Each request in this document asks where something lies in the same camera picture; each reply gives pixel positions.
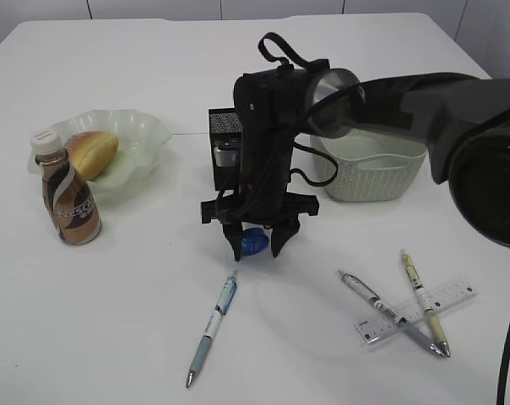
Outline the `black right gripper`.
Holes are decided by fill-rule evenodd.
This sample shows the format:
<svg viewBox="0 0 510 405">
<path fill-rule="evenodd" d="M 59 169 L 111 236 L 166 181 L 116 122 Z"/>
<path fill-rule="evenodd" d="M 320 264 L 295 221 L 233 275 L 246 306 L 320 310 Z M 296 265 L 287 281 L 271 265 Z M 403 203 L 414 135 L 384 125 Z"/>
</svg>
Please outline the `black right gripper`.
<svg viewBox="0 0 510 405">
<path fill-rule="evenodd" d="M 319 202 L 313 195 L 288 191 L 292 152 L 301 145 L 296 137 L 301 131 L 285 129 L 263 136 L 242 130 L 241 160 L 233 190 L 222 187 L 215 199 L 200 204 L 201 222 L 222 223 L 234 259 L 241 260 L 243 228 L 241 223 L 272 226 L 270 247 L 277 257 L 300 229 L 298 215 L 316 216 Z"/>
</svg>

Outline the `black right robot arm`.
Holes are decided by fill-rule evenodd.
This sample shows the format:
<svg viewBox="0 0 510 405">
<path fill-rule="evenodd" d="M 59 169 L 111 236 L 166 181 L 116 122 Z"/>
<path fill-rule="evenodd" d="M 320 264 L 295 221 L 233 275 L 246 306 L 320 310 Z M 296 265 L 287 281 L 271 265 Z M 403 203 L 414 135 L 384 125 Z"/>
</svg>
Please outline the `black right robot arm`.
<svg viewBox="0 0 510 405">
<path fill-rule="evenodd" d="M 203 202 L 201 220 L 222 225 L 235 258 L 242 226 L 273 231 L 278 255 L 316 215 L 313 196 L 287 190 L 300 133 L 341 138 L 353 129 L 416 141 L 427 149 L 431 177 L 447 183 L 465 220 L 485 238 L 510 248 L 510 78 L 427 73 L 360 82 L 345 69 L 279 67 L 235 82 L 240 122 L 219 142 L 217 197 Z"/>
</svg>

